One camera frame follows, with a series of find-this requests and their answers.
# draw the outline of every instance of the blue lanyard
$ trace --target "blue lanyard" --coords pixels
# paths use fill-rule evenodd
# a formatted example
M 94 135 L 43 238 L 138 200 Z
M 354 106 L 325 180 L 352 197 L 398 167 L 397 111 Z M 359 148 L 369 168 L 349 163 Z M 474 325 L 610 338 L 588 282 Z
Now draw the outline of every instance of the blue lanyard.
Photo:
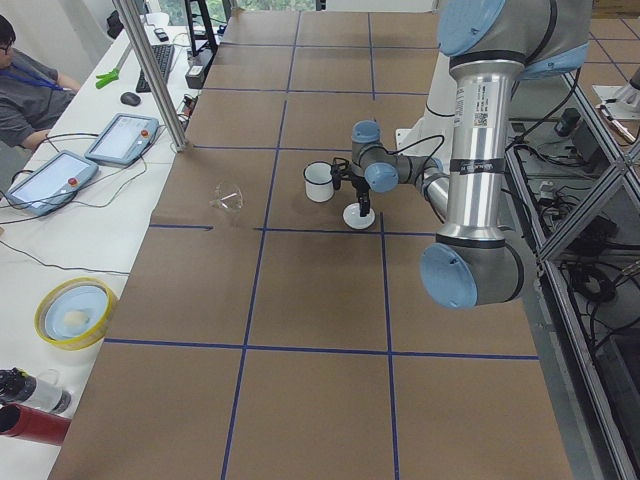
M 17 81 L 22 82 L 22 83 L 26 83 L 27 85 L 33 85 L 34 87 L 47 87 L 47 88 L 50 88 L 51 90 L 64 90 L 57 83 L 54 83 L 51 80 L 46 80 L 46 79 L 34 74 L 33 72 L 30 72 L 29 70 L 21 68 L 21 67 L 15 65 L 13 63 L 11 64 L 11 66 L 13 68 L 15 68 L 16 70 L 21 71 L 22 73 L 24 73 L 25 75 L 27 75 L 27 76 L 29 76 L 31 78 L 25 78 L 25 77 L 22 77 L 20 75 L 16 75 L 15 73 L 7 72 L 6 70 L 0 70 L 0 75 L 5 75 L 7 77 L 11 77 L 14 80 L 17 80 Z

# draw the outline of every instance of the tiled surface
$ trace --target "tiled surface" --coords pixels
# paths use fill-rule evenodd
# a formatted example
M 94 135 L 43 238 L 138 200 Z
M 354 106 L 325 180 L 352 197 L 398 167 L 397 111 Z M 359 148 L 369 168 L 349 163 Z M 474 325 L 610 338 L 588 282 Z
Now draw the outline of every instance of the tiled surface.
M 372 194 L 365 232 L 341 219 L 351 185 L 304 194 L 304 166 L 349 158 L 357 121 L 393 148 L 420 117 L 436 20 L 230 22 L 53 480 L 571 478 L 520 303 L 452 312 L 424 293 L 439 222 L 415 189 Z M 594 23 L 587 94 L 633 73 L 638 31 Z M 208 204 L 223 180 L 238 215 Z

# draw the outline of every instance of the gray shirt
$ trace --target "gray shirt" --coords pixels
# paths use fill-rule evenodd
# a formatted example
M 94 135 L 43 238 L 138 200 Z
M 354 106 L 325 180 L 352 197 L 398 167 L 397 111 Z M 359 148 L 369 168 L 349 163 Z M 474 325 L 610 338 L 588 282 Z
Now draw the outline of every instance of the gray shirt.
M 3 71 L 27 81 L 0 74 L 0 140 L 10 147 L 21 145 L 38 130 L 53 127 L 75 95 L 70 91 L 32 85 L 29 82 L 35 79 L 16 67 L 53 83 L 58 80 L 56 70 L 14 49 L 13 62 Z

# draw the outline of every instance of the white mug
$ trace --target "white mug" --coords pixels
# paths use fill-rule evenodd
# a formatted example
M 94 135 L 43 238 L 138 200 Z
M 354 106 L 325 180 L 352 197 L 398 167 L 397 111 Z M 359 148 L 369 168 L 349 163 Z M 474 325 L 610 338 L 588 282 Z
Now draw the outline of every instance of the white mug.
M 331 165 L 327 162 L 313 162 L 304 169 L 304 188 L 309 200 L 326 202 L 333 197 Z

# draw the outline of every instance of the tablet device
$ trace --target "tablet device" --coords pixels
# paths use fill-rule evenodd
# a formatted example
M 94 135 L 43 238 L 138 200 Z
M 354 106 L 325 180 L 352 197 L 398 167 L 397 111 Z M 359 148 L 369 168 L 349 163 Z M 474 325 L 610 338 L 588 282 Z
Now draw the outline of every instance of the tablet device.
M 66 150 L 9 189 L 7 200 L 38 216 L 69 202 L 98 171 L 98 165 Z
M 158 126 L 155 118 L 119 113 L 84 156 L 100 164 L 128 167 L 149 146 Z

